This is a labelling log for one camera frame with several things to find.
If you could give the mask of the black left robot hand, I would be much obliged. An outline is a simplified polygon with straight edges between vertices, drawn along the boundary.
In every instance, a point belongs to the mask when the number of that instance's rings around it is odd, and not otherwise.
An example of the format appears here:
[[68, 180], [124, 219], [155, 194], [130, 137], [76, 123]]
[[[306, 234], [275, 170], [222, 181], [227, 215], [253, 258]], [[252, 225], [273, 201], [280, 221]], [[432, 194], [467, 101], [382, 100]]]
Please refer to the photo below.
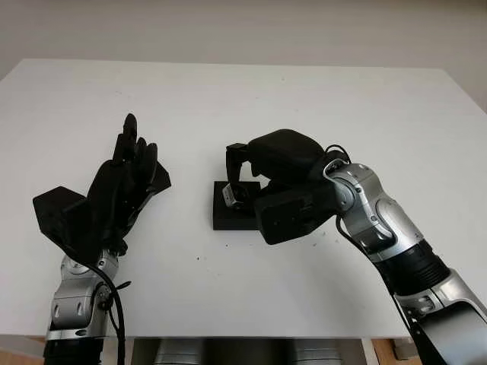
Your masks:
[[154, 194], [158, 147], [137, 133], [128, 114], [116, 139], [113, 156], [100, 166], [88, 191], [94, 209], [94, 240], [117, 256], [126, 254], [124, 237]]

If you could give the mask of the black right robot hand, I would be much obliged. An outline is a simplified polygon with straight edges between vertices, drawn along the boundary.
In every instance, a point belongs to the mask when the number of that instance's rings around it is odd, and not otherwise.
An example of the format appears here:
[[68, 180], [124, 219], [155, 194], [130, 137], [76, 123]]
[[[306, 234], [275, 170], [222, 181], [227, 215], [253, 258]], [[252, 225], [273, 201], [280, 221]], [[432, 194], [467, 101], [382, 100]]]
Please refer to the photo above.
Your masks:
[[[307, 182], [324, 156], [325, 150], [315, 140], [291, 129], [279, 129], [247, 144], [228, 145], [224, 202], [229, 208], [248, 210], [257, 198]], [[252, 192], [240, 181], [241, 167], [246, 162], [254, 177], [269, 179], [265, 188]]]

